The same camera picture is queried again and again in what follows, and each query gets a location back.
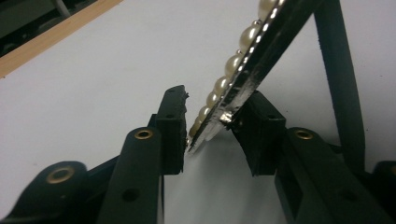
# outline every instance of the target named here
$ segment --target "white surface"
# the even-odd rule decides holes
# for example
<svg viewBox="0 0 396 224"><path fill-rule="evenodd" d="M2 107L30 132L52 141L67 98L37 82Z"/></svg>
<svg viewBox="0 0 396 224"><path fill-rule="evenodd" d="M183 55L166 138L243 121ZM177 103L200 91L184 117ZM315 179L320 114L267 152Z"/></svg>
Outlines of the white surface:
<svg viewBox="0 0 396 224"><path fill-rule="evenodd" d="M120 152L145 126L163 92L184 84L191 126L257 1L124 0L0 80L0 217L42 169L82 161L89 169ZM366 169L396 160L394 1L342 2L366 129ZM262 91L288 119L337 143L323 62L311 20ZM230 133L185 172L166 177L166 223L284 223L272 177L252 178Z"/></svg>

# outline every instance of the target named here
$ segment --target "wooden edge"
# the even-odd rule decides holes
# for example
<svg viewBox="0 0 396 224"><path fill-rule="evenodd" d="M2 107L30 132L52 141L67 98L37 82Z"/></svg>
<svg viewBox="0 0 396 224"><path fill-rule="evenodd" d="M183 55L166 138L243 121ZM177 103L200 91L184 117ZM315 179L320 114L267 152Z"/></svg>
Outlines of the wooden edge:
<svg viewBox="0 0 396 224"><path fill-rule="evenodd" d="M33 38L0 58L0 77L5 77L35 56L49 49L76 30L102 15L122 0L97 0L47 32Z"/></svg>

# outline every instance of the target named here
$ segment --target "pearl strand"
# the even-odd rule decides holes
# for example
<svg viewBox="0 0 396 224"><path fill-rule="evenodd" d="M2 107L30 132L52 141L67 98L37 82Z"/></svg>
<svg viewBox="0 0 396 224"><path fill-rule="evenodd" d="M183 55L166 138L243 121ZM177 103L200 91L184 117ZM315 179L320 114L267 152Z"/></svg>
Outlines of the pearl strand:
<svg viewBox="0 0 396 224"><path fill-rule="evenodd" d="M193 138L202 122L204 122L206 116L209 114L213 106L222 97L223 93L228 89L230 82L233 80L233 75L242 62L244 55L247 53L252 41L256 38L257 33L261 29L261 22L265 21L269 13L272 11L277 0L261 0L259 3L259 12L257 21L254 21L242 34L239 39L239 50L234 56L232 56L225 64L224 73L225 75L219 78L212 92L206 98L206 105L201 108L198 113L198 117L195 119L194 124L190 128L189 136Z"/></svg>

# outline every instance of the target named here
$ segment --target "pearl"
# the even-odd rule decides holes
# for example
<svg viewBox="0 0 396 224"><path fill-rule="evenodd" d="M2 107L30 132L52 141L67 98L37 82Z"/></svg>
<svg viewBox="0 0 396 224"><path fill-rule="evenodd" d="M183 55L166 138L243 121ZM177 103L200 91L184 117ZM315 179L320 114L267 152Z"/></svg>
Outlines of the pearl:
<svg viewBox="0 0 396 224"><path fill-rule="evenodd" d="M191 138L193 138L195 136L195 134L197 133L200 126L201 126L201 124L197 124L197 123L194 123L192 125L192 127L190 128L190 131L189 131L189 136Z"/></svg>
<svg viewBox="0 0 396 224"><path fill-rule="evenodd" d="M235 54L231 57L227 63L225 64L225 76L232 77L233 73L235 72L238 65L241 63L242 58L244 57L243 54Z"/></svg>
<svg viewBox="0 0 396 224"><path fill-rule="evenodd" d="M202 107L198 114L198 120L203 122L205 120L206 116L209 114L209 112L210 112L210 108L207 105Z"/></svg>
<svg viewBox="0 0 396 224"><path fill-rule="evenodd" d="M251 42L256 38L259 30L260 25L257 22L253 22L253 24L241 34L241 38L239 39L239 48L242 52L246 53L248 51Z"/></svg>
<svg viewBox="0 0 396 224"><path fill-rule="evenodd" d="M215 83L215 89L213 90L218 96L221 96L228 88L230 79L228 77L221 77Z"/></svg>
<svg viewBox="0 0 396 224"><path fill-rule="evenodd" d="M271 10L274 8L276 0L261 0L259 3L259 18L262 21L267 19L268 14L270 14Z"/></svg>
<svg viewBox="0 0 396 224"><path fill-rule="evenodd" d="M206 98L206 105L209 108L213 108L213 106L216 104L218 99L219 99L219 96L214 91L212 91L209 93L209 95Z"/></svg>

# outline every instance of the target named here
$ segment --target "brass insert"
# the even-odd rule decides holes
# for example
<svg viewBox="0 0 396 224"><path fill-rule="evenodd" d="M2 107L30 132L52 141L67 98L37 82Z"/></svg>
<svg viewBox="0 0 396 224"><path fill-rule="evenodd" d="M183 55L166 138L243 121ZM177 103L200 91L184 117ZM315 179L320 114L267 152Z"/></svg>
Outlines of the brass insert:
<svg viewBox="0 0 396 224"><path fill-rule="evenodd" d="M47 182L50 184L62 183L70 179L70 177L73 176L74 172L75 170L71 166L57 168L47 176Z"/></svg>
<svg viewBox="0 0 396 224"><path fill-rule="evenodd" d="M294 133L296 134L297 137L304 139L304 140L309 140L314 137L314 135L312 135L312 133L309 133L309 132L306 132L303 130L297 130Z"/></svg>
<svg viewBox="0 0 396 224"><path fill-rule="evenodd" d="M148 139L153 135L151 130L140 130L138 133L134 135L137 139Z"/></svg>

